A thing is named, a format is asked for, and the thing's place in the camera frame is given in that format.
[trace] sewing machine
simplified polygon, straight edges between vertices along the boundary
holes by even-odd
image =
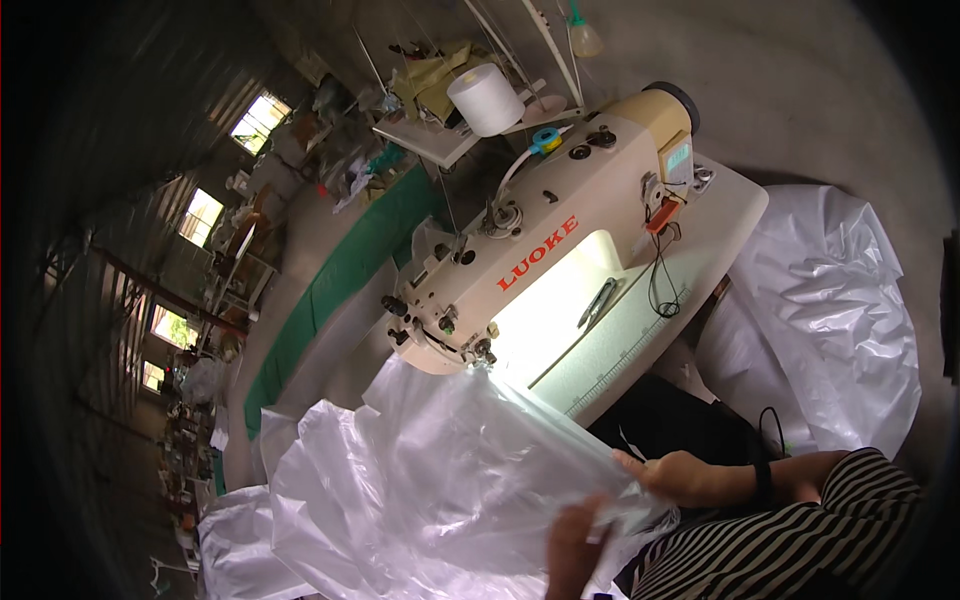
[[[698,125],[689,98],[657,83],[578,124],[507,182],[515,164],[504,193],[453,247],[438,246],[383,299],[394,350],[434,374],[493,365],[543,388],[571,417],[621,380],[629,387],[719,282],[766,206],[762,188],[694,154]],[[597,335],[616,311],[628,323]],[[592,358],[608,347],[619,355]]]

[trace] red luoke logo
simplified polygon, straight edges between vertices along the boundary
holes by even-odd
[[[556,248],[557,244],[563,242],[563,240],[566,239],[566,236],[569,235],[572,230],[576,229],[578,225],[580,225],[580,223],[577,222],[577,216],[572,215],[560,227],[560,229],[564,231],[564,235],[560,235],[560,229],[554,231],[553,235],[543,240],[542,246],[537,246],[534,248],[534,250],[530,252],[529,256],[524,258],[520,264],[514,266],[509,275],[497,281],[496,284],[500,286],[500,289],[506,292],[507,288],[516,283],[519,278],[525,276],[527,272],[530,271],[530,265],[543,260],[547,253]]]

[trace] hand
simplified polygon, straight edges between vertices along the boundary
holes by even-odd
[[[600,561],[600,554],[612,532],[611,523],[604,530],[600,541],[587,541],[593,519],[604,502],[605,496],[592,495],[580,506],[564,507],[553,521],[546,544],[546,568],[549,577],[546,600],[580,598],[580,593]]]
[[[719,506],[715,498],[717,468],[685,450],[641,463],[622,450],[613,458],[650,492],[686,508]]]

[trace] digital display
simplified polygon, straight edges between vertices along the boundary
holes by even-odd
[[[689,156],[690,156],[690,145],[683,144],[683,146],[681,146],[677,150],[677,152],[673,153],[673,155],[671,155],[670,158],[666,160],[666,170],[668,172],[673,171],[674,167],[684,162]]]

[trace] scissors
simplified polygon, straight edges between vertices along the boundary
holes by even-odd
[[[604,306],[607,305],[607,301],[610,300],[610,296],[613,294],[613,290],[616,289],[616,279],[613,277],[607,277],[607,280],[604,281],[603,285],[600,286],[600,291],[597,292],[597,295],[593,297],[593,300],[590,302],[587,310],[584,311],[584,315],[580,318],[580,321],[577,322],[577,328],[587,324],[587,329],[593,327],[593,325],[600,319],[600,313],[603,312]]]

